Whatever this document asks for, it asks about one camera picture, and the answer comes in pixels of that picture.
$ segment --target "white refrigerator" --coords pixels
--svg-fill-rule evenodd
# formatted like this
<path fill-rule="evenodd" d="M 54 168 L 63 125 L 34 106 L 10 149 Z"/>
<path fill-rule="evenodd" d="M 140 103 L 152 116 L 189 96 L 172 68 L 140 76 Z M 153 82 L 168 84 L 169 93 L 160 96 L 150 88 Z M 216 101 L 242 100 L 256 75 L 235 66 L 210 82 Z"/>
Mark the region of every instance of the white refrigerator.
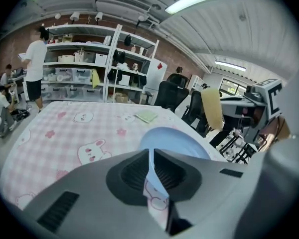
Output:
<path fill-rule="evenodd" d="M 167 65 L 157 59 L 152 59 L 147 72 L 147 84 L 144 90 L 150 92 L 153 97 L 149 99 L 149 103 L 153 105 L 158 93 L 159 84 L 162 82 L 166 72 Z"/>

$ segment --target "window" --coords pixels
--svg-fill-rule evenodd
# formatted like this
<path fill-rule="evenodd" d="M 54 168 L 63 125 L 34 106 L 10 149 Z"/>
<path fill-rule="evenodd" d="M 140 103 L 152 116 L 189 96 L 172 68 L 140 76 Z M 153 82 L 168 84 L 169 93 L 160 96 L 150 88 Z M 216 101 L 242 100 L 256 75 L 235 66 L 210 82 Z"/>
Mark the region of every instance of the window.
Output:
<path fill-rule="evenodd" d="M 219 88 L 219 91 L 226 93 L 230 96 L 242 97 L 243 94 L 246 92 L 246 88 L 237 83 L 234 83 L 232 81 L 223 79 L 223 82 Z"/>

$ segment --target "brick wall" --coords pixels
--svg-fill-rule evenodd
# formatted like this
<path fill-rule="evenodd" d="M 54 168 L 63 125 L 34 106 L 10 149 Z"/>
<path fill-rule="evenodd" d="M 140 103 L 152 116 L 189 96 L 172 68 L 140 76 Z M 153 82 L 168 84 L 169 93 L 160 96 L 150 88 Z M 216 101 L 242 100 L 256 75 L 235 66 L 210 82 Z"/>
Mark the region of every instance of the brick wall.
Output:
<path fill-rule="evenodd" d="M 31 43 L 30 32 L 32 29 L 40 26 L 42 23 L 46 27 L 52 26 L 54 23 L 57 25 L 64 24 L 66 22 L 70 23 L 69 16 L 63 16 L 59 20 L 55 18 L 45 19 L 37 23 L 25 26 L 18 29 L 17 31 L 11 33 L 3 40 L 0 41 L 0 75 L 3 73 L 4 68 L 7 64 L 11 64 L 13 69 L 21 67 L 21 62 L 18 58 L 19 53 L 26 52 L 28 45 Z M 80 16 L 80 20 L 76 23 L 85 24 L 87 22 L 87 16 Z M 133 32 L 135 26 L 123 21 L 115 20 L 112 18 L 104 17 L 103 20 L 99 22 L 99 25 L 108 26 L 116 28 L 117 24 L 123 26 L 123 31 Z M 199 69 L 198 66 L 188 58 L 183 52 L 178 48 L 170 44 L 168 41 L 160 38 L 159 36 L 147 31 L 143 28 L 138 28 L 137 35 L 142 36 L 148 40 L 156 42 L 159 40 L 158 49 L 155 58 L 167 64 L 167 71 L 165 73 L 164 79 L 166 79 L 170 74 L 174 73 L 178 66 L 183 68 L 183 75 L 190 79 L 192 74 L 196 74 L 203 78 L 204 72 Z"/>

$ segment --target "pink checkered tablecloth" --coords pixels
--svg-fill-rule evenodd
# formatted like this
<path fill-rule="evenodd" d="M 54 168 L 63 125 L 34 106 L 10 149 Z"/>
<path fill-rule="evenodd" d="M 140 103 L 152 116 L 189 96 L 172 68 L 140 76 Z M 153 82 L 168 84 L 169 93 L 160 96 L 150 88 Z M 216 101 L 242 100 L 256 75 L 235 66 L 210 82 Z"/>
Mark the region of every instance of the pink checkered tablecloth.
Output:
<path fill-rule="evenodd" d="M 134 114 L 158 114 L 147 124 Z M 4 198 L 25 206 L 43 189 L 89 162 L 138 149 L 154 127 L 178 129 L 198 141 L 212 160 L 226 161 L 195 130 L 173 112 L 156 106 L 89 102 L 52 102 L 24 130 L 1 172 Z"/>

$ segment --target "black shorts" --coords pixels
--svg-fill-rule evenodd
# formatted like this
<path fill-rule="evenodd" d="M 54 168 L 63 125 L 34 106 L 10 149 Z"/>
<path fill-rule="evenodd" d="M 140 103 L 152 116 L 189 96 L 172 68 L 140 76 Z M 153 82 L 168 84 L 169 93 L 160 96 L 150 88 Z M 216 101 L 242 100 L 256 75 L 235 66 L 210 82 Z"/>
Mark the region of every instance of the black shorts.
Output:
<path fill-rule="evenodd" d="M 36 82 L 26 82 L 26 88 L 30 101 L 37 100 L 41 97 L 41 80 Z"/>

